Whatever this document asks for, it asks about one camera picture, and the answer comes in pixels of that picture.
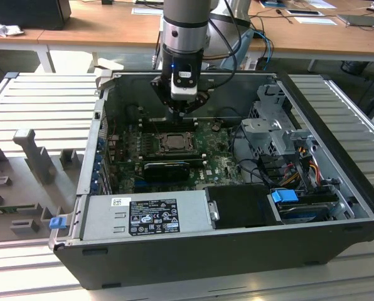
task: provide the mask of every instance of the motherboard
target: motherboard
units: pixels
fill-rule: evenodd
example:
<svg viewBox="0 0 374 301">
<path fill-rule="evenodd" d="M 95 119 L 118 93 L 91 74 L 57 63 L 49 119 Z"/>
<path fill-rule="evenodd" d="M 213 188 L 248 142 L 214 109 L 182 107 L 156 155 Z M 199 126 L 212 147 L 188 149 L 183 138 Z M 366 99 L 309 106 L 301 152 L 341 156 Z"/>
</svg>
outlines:
<svg viewBox="0 0 374 301">
<path fill-rule="evenodd" d="M 146 121 L 109 137 L 111 171 L 118 193 L 200 190 L 242 184 L 230 152 L 230 128 L 218 120 L 183 125 Z"/>
</svg>

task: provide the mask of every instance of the wooden desk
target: wooden desk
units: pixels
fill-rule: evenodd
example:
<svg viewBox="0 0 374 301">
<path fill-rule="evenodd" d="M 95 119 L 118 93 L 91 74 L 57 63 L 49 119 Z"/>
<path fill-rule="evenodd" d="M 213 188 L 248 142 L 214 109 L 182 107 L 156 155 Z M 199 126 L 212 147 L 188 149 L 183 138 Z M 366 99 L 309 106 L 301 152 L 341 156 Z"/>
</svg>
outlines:
<svg viewBox="0 0 374 301">
<path fill-rule="evenodd" d="M 8 36 L 7 38 L 0 36 L 0 43 L 38 44 L 38 38 L 42 32 L 43 29 L 27 29 L 26 34 Z"/>
<path fill-rule="evenodd" d="M 326 15 L 369 13 L 365 9 L 353 10 L 369 5 L 367 1 L 327 1 L 338 9 L 318 9 Z M 27 29 L 24 36 L 0 38 L 0 49 L 34 50 L 38 53 L 45 71 L 54 71 L 50 50 L 152 53 L 158 37 L 159 16 L 133 15 L 131 9 L 134 5 L 131 3 L 103 6 L 100 1 L 89 3 L 70 1 L 70 5 L 72 15 L 64 30 Z M 269 9 L 253 1 L 250 14 L 264 17 L 279 16 L 275 9 L 266 10 Z M 289 24 L 285 18 L 263 18 L 265 32 L 274 42 L 273 57 L 374 61 L 374 30 L 346 28 L 337 17 L 330 19 L 338 25 L 300 24 L 294 18 L 290 18 L 293 24 Z M 260 29 L 259 18 L 252 20 Z M 264 48 L 264 41 L 253 40 L 249 48 L 250 56 L 254 59 L 259 57 Z"/>
<path fill-rule="evenodd" d="M 100 1 L 70 1 L 72 15 L 61 31 L 44 31 L 39 43 L 155 47 L 160 16 L 131 14 L 131 3 L 101 5 Z"/>
<path fill-rule="evenodd" d="M 351 11 L 342 11 L 344 9 L 361 8 L 368 5 L 367 1 L 340 1 L 327 0 L 328 3 L 336 6 L 338 9 L 315 9 L 321 11 L 324 15 L 336 14 L 366 14 L 370 13 L 366 9 L 356 9 Z M 266 11 L 259 3 L 253 2 L 250 7 L 250 15 L 259 14 L 261 17 L 277 17 L 275 10 Z M 367 31 L 369 28 L 361 29 L 359 27 L 348 26 L 337 17 L 328 17 L 333 20 L 335 25 L 319 24 L 300 24 L 294 18 L 289 18 L 293 24 L 290 24 L 285 18 L 262 18 L 264 22 L 267 37 L 274 42 L 274 51 L 278 53 L 297 54 L 297 58 L 302 55 L 344 55 L 352 56 L 374 56 L 374 30 Z M 253 24 L 261 29 L 259 18 L 252 19 Z M 251 44 L 251 51 L 264 49 L 264 42 L 255 40 Z"/>
</svg>

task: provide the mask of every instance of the green circuit board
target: green circuit board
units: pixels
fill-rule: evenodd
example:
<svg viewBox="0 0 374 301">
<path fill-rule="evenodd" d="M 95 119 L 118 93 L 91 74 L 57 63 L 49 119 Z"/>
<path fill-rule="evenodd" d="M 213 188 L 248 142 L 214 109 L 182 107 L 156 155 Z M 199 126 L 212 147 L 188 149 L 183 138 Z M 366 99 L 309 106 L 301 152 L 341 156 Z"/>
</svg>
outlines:
<svg viewBox="0 0 374 301">
<path fill-rule="evenodd" d="M 192 164 L 190 167 L 190 176 L 187 181 L 173 183 L 147 183 L 144 180 L 142 170 L 148 162 L 145 156 L 141 156 L 141 144 L 144 141 L 153 140 L 151 142 L 151 152 L 158 153 L 161 149 L 157 136 L 169 137 L 171 135 L 179 135 L 180 133 L 142 133 L 139 127 L 128 127 L 123 130 L 118 143 L 117 153 L 119 158 L 113 161 L 117 170 L 118 193 L 153 193 L 166 191 L 184 191 L 184 190 L 200 190 L 211 185 L 227 185 L 241 184 L 242 177 L 237 170 L 237 165 L 231 153 L 228 151 L 230 137 L 226 128 L 213 130 L 214 121 L 198 122 L 195 131 L 188 132 L 191 137 L 191 144 L 196 155 L 201 158 L 205 154 L 203 165 Z M 186 159 L 177 161 L 196 162 L 199 159 Z"/>
</svg>

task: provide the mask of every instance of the black box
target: black box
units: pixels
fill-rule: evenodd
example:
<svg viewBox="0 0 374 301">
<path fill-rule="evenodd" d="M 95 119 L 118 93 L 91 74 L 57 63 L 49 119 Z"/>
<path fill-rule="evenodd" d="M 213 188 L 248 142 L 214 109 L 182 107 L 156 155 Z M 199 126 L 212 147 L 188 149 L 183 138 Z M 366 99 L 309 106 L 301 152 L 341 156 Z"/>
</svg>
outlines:
<svg viewBox="0 0 374 301">
<path fill-rule="evenodd" d="M 68 0 L 0 0 L 0 23 L 20 28 L 60 30 L 71 13 Z"/>
</svg>

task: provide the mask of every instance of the power supply label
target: power supply label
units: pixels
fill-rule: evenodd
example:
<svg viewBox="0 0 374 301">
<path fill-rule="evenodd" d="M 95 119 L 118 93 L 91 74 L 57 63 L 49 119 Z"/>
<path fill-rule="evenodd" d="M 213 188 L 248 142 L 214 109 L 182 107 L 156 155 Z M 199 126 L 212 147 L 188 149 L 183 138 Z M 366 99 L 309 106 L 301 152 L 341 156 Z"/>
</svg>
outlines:
<svg viewBox="0 0 374 301">
<path fill-rule="evenodd" d="M 129 216 L 132 236 L 180 232 L 176 199 L 130 202 Z"/>
</svg>

